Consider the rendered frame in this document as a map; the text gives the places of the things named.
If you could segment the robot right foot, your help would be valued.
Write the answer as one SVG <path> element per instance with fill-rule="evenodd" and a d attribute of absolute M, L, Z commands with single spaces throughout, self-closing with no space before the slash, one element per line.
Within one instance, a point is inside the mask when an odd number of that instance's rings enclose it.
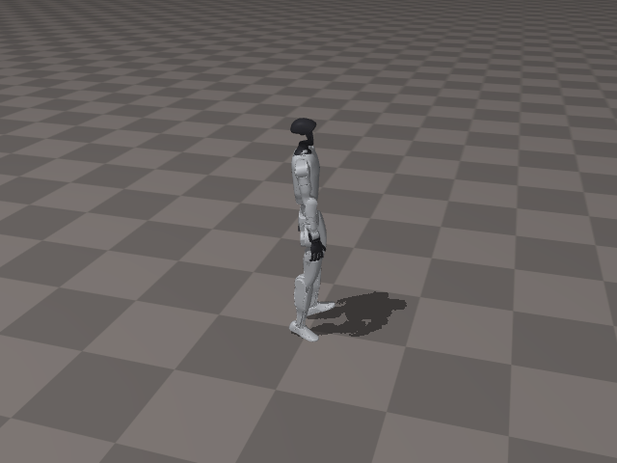
<path fill-rule="evenodd" d="M 308 340 L 308 341 L 318 341 L 319 340 L 319 337 L 316 334 L 314 334 L 307 325 L 305 327 L 303 326 L 303 329 L 301 329 L 300 327 L 297 327 L 297 321 L 294 320 L 290 323 L 289 330 L 298 334 L 299 336 L 301 336 L 301 338 L 305 340 Z"/>

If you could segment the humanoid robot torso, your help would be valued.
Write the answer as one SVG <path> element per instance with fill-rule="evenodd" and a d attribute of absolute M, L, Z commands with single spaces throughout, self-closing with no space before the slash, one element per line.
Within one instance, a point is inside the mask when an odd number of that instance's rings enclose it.
<path fill-rule="evenodd" d="M 295 173 L 294 173 L 294 167 L 296 166 L 296 162 L 297 161 L 299 161 L 299 160 L 307 160 L 307 162 L 309 164 L 309 167 L 310 167 L 310 184 L 311 184 L 310 195 L 314 196 L 316 199 L 318 199 L 318 190 L 319 190 L 320 165 L 319 165 L 318 156 L 317 156 L 316 151 L 314 150 L 314 148 L 312 148 L 312 147 L 308 147 L 308 148 L 311 150 L 311 154 L 305 154 L 306 152 L 308 152 L 308 150 L 303 150 L 301 155 L 295 155 L 293 153 L 294 156 L 292 156 L 292 160 L 291 160 L 291 171 L 292 171 L 292 179 L 293 179 L 293 187 L 294 187 L 295 200 L 296 200 L 297 204 L 300 204 L 300 211 L 299 211 L 299 217 L 298 217 L 298 225 L 299 225 L 299 228 L 300 228 L 301 232 L 303 231 L 303 227 L 307 224 L 307 222 L 306 222 L 306 217 L 305 217 L 305 214 L 304 214 L 305 207 L 304 207 L 303 202 L 302 202 L 298 180 L 295 177 Z M 295 150 L 294 150 L 294 152 L 295 152 Z M 317 208 L 316 208 L 316 211 L 317 211 L 317 215 L 316 215 L 317 225 L 319 225 L 319 214 L 318 214 Z"/>

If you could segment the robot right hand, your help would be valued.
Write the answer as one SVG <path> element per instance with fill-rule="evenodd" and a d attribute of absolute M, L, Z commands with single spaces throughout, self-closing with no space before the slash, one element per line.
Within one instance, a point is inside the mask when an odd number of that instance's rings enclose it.
<path fill-rule="evenodd" d="M 310 247 L 311 259 L 309 261 L 316 261 L 316 260 L 320 260 L 320 258 L 323 258 L 324 257 L 323 250 L 326 251 L 326 247 L 322 244 L 321 241 L 319 241 L 320 236 L 312 240 L 311 234 L 308 233 L 308 239 L 309 239 L 309 242 L 311 242 L 311 247 Z"/>

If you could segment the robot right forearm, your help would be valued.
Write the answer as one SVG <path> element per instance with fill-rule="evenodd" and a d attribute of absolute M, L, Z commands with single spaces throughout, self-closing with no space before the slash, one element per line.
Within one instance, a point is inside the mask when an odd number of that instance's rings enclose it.
<path fill-rule="evenodd" d="M 319 232 L 318 232 L 318 225 L 317 225 L 317 219 L 316 219 L 316 215 L 317 215 L 317 211 L 316 211 L 316 207 L 317 207 L 317 202 L 314 199 L 309 199 L 306 202 L 306 208 L 305 208 L 305 217 L 306 217 L 306 228 L 308 230 L 308 234 L 311 234 L 312 240 L 316 239 L 319 237 Z"/>

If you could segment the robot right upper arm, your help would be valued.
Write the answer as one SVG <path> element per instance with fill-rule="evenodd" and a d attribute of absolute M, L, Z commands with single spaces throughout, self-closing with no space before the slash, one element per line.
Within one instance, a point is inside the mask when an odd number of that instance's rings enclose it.
<path fill-rule="evenodd" d="M 298 180 L 301 198 L 304 207 L 306 207 L 306 202 L 309 199 L 314 199 L 317 202 L 317 199 L 314 196 L 310 195 L 311 184 L 310 184 L 310 167 L 307 160 L 299 160 L 296 162 L 296 166 L 294 167 L 295 177 Z"/>

